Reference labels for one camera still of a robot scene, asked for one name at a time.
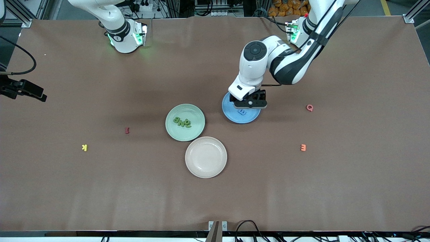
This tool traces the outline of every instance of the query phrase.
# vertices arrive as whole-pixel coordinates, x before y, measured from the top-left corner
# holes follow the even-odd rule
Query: blue plate
[[[233,102],[230,102],[230,93],[227,93],[222,99],[222,111],[231,121],[247,124],[258,117],[261,109],[236,109]]]

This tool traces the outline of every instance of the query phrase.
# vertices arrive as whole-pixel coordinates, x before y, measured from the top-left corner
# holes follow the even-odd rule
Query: green plate
[[[179,117],[182,121],[188,119],[191,122],[191,127],[178,126],[173,120]],[[200,108],[192,104],[181,104],[172,110],[166,117],[166,130],[169,135],[179,141],[190,141],[197,138],[205,127],[205,115]]]

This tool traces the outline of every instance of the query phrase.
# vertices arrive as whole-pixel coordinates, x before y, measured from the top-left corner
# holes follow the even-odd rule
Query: white plate
[[[216,138],[201,137],[188,146],[185,163],[194,176],[211,178],[224,169],[227,163],[227,151]]]

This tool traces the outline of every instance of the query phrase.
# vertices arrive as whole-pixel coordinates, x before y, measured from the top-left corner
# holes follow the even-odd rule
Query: black circular joint cap
[[[258,61],[267,53],[266,45],[261,41],[253,41],[245,46],[243,57],[248,61]]]

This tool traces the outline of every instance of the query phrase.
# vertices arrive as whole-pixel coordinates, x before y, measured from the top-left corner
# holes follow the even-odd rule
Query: brown tabletop
[[[351,17],[294,86],[234,124],[221,100],[257,18],[154,20],[152,47],[115,51],[97,21],[34,21],[18,44],[46,103],[1,100],[1,230],[410,230],[430,224],[430,68],[401,17]],[[10,71],[30,59],[16,49]],[[265,83],[274,83],[269,73]],[[227,148],[200,179],[173,140],[174,106],[202,109]],[[313,112],[305,109],[314,106]],[[124,128],[130,127],[130,134]],[[81,150],[88,144],[88,151]],[[307,151],[300,151],[301,144]]]

